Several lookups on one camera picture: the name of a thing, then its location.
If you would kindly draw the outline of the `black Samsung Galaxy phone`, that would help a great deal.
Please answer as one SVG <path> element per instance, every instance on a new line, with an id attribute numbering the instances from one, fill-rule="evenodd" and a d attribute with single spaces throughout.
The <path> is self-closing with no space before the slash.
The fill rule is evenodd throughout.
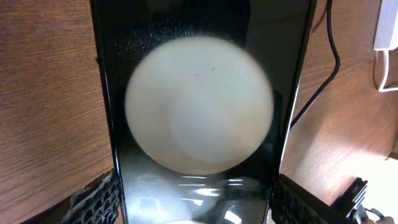
<path id="1" fill-rule="evenodd" d="M 263 223 L 316 2 L 94 0 L 125 223 Z"/>

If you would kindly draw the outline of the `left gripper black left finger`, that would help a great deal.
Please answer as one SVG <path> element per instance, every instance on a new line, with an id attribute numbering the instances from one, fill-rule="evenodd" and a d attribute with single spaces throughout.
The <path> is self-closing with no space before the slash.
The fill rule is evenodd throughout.
<path id="1" fill-rule="evenodd" d="M 115 224 L 119 204 L 118 178 L 110 170 L 22 224 Z"/>

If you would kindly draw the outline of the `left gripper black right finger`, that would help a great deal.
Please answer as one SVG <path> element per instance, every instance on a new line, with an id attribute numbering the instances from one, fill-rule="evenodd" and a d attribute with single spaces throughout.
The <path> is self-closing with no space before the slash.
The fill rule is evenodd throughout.
<path id="1" fill-rule="evenodd" d="M 271 197 L 271 217 L 286 224 L 350 224 L 351 221 L 284 174 Z"/>

